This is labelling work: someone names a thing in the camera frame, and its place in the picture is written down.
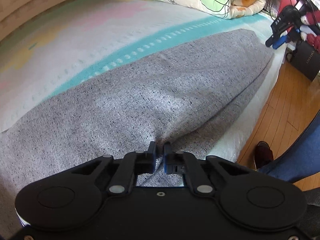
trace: shoe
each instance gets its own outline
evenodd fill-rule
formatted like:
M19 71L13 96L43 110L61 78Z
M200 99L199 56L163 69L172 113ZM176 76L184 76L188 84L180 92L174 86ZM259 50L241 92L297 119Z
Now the shoe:
M264 165L267 165L273 160L273 153L268 143L264 141L258 142L257 146L254 149L253 156L253 162L256 170L260 169Z

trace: jeans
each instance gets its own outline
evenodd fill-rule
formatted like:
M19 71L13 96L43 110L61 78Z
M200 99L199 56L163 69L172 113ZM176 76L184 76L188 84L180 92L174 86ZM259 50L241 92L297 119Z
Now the jeans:
M258 171L291 183L318 173L320 171L320 111L283 155Z

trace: wooden floor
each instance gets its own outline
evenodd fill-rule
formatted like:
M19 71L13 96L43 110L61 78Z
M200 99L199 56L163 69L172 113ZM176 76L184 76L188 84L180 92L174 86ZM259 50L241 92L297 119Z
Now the wooden floor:
M253 169L253 150L262 140L270 145L274 158L282 155L320 109L319 80L316 77L311 82L288 62L284 63L237 162ZM298 181L295 185L302 190L320 187L320 173Z

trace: person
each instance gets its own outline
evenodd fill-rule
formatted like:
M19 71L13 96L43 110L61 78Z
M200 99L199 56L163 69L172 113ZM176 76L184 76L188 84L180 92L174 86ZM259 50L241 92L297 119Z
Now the person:
M276 160L267 142L255 147L256 170L287 182L297 182L320 172L320 111L299 138ZM320 240L320 187L304 192L308 208L300 229Z

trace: bed sheet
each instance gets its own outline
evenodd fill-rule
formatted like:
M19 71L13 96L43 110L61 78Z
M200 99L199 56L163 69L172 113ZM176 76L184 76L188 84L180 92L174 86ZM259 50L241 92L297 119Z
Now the bed sheet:
M224 20L151 0L70 2L40 15L2 42L0 132L46 98L112 68L184 42L239 28L255 31L264 43L271 35L270 24L270 19L259 14ZM252 107L247 107L211 153L236 160L275 83L284 51L276 53L281 60L274 59L270 78L263 84L266 88L259 89L249 104Z

